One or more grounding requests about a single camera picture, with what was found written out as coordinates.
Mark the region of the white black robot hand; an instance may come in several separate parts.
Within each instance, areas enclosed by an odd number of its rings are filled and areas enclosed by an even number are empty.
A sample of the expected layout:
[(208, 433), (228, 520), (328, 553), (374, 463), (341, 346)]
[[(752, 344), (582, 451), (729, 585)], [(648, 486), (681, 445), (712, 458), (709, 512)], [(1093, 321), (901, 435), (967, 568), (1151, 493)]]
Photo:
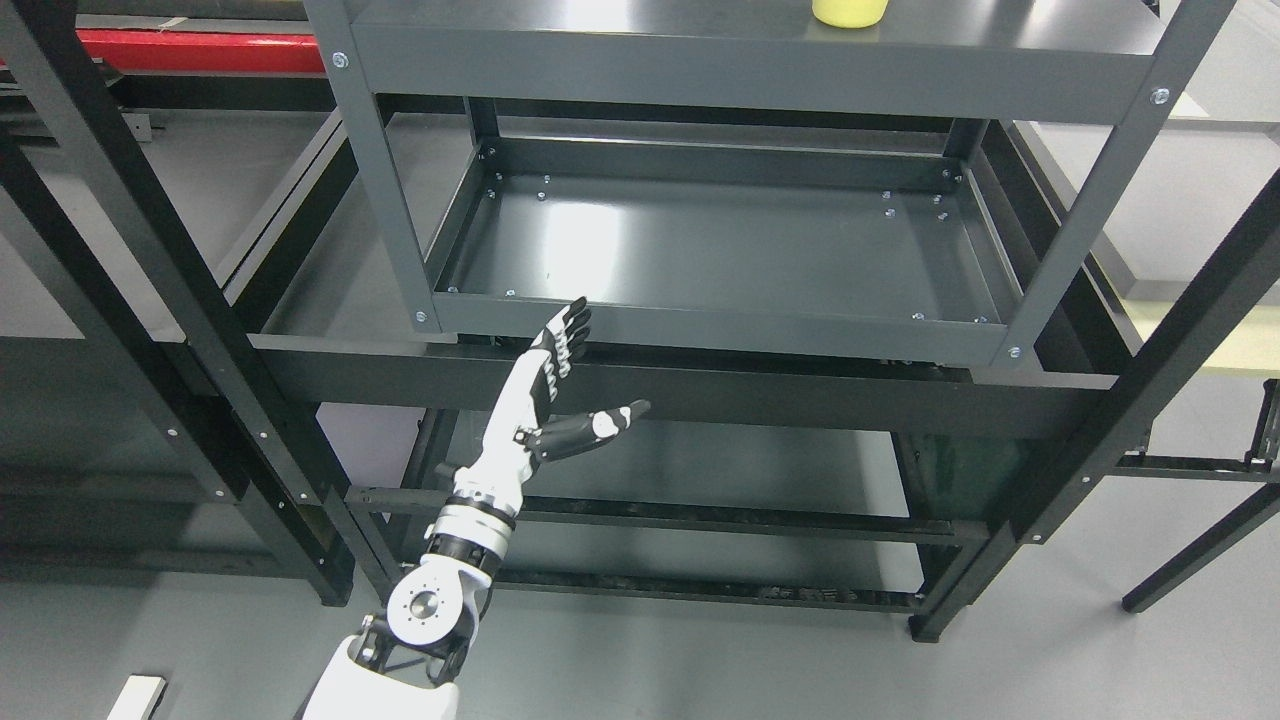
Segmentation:
[(582, 356), (590, 320), (588, 300), (579, 297), (557, 311), (518, 355), (490, 413), (480, 455), (454, 471), (454, 496), (516, 515), (524, 484), (540, 465), (608, 445), (650, 411), (645, 398), (566, 416), (554, 409)]

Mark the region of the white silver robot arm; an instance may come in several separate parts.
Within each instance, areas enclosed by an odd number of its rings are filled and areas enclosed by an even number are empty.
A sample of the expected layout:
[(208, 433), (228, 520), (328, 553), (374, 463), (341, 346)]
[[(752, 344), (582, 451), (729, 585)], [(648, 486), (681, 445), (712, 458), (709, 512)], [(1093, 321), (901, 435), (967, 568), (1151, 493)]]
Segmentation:
[[(518, 491), (454, 489), (425, 534), (419, 565), (387, 606), (346, 637), (307, 697), (303, 719), (454, 719), (456, 682), (475, 642), (477, 596), (503, 564), (524, 497)], [(425, 685), (390, 676), (393, 650), (412, 650), (436, 670)]]

